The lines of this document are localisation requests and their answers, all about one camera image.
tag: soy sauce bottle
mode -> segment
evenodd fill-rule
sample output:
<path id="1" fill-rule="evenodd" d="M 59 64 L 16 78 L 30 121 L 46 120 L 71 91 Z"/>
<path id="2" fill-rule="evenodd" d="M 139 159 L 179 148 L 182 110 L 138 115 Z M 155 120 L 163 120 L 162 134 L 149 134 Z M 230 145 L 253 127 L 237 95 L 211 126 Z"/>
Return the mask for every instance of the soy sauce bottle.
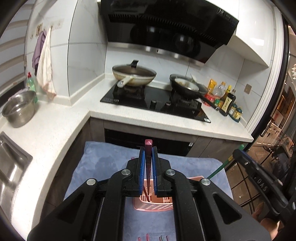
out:
<path id="1" fill-rule="evenodd" d="M 234 103 L 236 99 L 236 96 L 235 96 L 235 90 L 232 90 L 231 93 L 228 93 L 227 96 L 226 96 L 226 99 L 224 101 L 224 104 L 223 106 L 220 108 L 219 112 L 224 115 L 224 116 L 227 116 L 228 115 L 228 112 L 232 106 L 232 104 Z"/>

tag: green bottle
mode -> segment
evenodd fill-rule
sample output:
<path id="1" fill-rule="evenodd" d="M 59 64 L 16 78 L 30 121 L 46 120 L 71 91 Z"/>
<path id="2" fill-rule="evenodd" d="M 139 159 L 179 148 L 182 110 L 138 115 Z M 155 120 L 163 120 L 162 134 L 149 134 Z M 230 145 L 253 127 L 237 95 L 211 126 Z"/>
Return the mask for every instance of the green bottle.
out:
<path id="1" fill-rule="evenodd" d="M 33 90 L 33 91 L 36 92 L 34 80 L 33 80 L 32 75 L 31 75 L 30 72 L 28 73 L 27 87 L 28 87 L 29 90 Z M 36 97 L 34 98 L 34 102 L 36 103 L 37 101 L 38 101 L 38 99 L 37 99 L 37 95 L 36 95 Z"/>

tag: lid handle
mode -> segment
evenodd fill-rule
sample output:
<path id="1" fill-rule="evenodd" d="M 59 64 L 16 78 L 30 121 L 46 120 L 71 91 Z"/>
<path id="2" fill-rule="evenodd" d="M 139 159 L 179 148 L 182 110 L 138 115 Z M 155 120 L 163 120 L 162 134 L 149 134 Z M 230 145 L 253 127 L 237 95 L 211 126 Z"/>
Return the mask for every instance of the lid handle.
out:
<path id="1" fill-rule="evenodd" d="M 133 60 L 133 62 L 130 64 L 131 67 L 136 68 L 139 60 Z"/>

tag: white countertop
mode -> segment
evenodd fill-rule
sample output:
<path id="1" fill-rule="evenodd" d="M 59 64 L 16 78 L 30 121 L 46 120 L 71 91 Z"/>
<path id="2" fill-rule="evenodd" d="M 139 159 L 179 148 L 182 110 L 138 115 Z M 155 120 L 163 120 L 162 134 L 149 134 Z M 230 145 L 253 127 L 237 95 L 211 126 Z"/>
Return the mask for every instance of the white countertop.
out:
<path id="1" fill-rule="evenodd" d="M 100 102 L 115 83 L 115 79 L 103 79 L 71 107 L 39 101 L 36 114 L 26 125 L 15 129 L 5 121 L 1 127 L 1 131 L 33 157 L 12 204 L 12 224 L 24 239 L 39 221 L 60 163 L 91 116 L 186 134 L 253 141 L 241 123 L 205 105 L 202 108 L 212 123 Z"/>

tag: sink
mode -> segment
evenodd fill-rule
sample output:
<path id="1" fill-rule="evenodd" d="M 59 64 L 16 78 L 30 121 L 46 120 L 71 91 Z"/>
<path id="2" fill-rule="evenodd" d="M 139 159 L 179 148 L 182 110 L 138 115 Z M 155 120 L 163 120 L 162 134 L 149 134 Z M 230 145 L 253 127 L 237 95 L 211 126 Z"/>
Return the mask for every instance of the sink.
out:
<path id="1" fill-rule="evenodd" d="M 32 159 L 4 132 L 0 133 L 0 206 L 8 220 L 15 190 Z"/>

